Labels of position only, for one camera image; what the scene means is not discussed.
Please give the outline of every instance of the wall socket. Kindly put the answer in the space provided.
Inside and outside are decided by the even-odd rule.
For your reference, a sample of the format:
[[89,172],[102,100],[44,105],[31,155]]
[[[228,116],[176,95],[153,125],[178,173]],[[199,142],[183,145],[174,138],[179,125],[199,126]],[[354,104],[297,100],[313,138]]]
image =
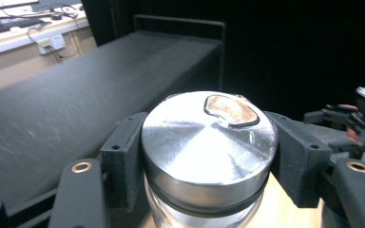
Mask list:
[[37,41],[37,47],[40,54],[47,54],[51,51],[48,47],[52,49],[61,49],[66,46],[64,36],[62,34],[53,35],[49,38],[41,39]]

